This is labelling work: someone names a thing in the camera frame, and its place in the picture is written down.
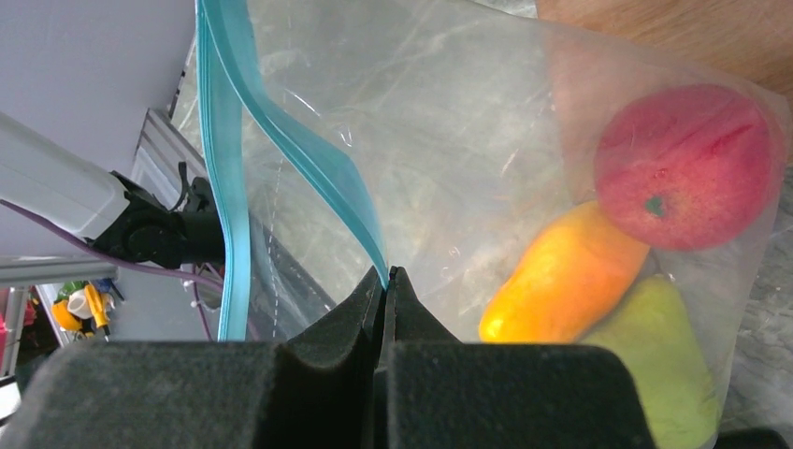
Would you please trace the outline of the clear zip top bag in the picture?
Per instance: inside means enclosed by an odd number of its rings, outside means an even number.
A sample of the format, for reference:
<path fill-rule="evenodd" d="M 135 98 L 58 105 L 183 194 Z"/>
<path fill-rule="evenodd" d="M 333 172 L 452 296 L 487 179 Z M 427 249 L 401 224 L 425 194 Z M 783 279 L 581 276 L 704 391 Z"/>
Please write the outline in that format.
<path fill-rule="evenodd" d="M 374 271 L 383 295 L 371 448 L 388 448 L 392 268 L 407 271 L 418 300 L 457 340 L 481 344 L 594 346 L 581 340 L 639 281 L 664 276 L 682 296 L 721 405 L 714 439 L 701 448 L 785 446 L 771 430 L 721 431 L 740 323 L 784 187 L 792 131 L 784 98 L 476 1 L 199 1 L 195 30 L 200 140 L 224 233 L 218 337 L 289 341 Z M 775 122 L 784 156 L 776 196 L 719 246 L 649 245 L 616 307 L 574 342 L 480 340 L 485 307 L 528 245 L 567 211 L 598 202 L 595 152 L 613 115 L 691 84 L 747 95 Z"/>

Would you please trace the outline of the orange toy mango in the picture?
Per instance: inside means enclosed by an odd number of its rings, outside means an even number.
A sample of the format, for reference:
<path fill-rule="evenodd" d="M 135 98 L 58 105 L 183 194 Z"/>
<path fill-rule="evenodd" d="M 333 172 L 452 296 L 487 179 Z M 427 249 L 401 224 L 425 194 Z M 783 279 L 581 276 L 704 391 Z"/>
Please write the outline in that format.
<path fill-rule="evenodd" d="M 648 244 L 617 228 L 589 201 L 546 226 L 484 309 L 480 340 L 570 343 L 619 303 Z"/>

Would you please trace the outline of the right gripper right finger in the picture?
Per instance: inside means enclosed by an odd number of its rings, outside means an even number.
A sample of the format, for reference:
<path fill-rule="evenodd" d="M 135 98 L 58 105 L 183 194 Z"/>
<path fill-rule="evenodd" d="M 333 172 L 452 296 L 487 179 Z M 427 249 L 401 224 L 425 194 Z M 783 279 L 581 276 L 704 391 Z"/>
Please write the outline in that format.
<path fill-rule="evenodd" d="M 627 368 L 594 346 L 457 340 L 392 268 L 385 295 L 388 448 L 651 448 Z"/>

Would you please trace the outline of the green toy pear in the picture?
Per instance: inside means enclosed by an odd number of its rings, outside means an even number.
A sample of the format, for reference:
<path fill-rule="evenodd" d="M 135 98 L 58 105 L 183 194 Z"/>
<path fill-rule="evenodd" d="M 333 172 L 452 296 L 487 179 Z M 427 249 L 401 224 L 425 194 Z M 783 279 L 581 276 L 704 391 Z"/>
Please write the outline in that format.
<path fill-rule="evenodd" d="M 681 294 L 666 277 L 639 281 L 582 344 L 608 349 L 630 372 L 659 448 L 712 442 L 721 405 Z"/>

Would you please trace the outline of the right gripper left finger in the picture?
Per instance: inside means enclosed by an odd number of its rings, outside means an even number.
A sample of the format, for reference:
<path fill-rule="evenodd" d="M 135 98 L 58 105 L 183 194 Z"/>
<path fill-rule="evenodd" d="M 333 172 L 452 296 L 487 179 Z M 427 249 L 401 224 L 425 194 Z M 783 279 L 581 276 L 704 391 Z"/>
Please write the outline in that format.
<path fill-rule="evenodd" d="M 5 448 L 371 448 L 382 327 L 368 272 L 286 342 L 84 341 L 37 372 Z"/>

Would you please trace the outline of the red toy apple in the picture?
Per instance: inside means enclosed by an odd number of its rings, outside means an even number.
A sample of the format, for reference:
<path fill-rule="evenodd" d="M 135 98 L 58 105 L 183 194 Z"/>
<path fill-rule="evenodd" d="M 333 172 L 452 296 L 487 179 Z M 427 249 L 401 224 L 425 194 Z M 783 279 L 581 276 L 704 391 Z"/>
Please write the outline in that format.
<path fill-rule="evenodd" d="M 604 127 L 598 202 L 630 236 L 670 251 L 724 244 L 779 192 L 783 144 L 751 97 L 715 84 L 639 98 Z"/>

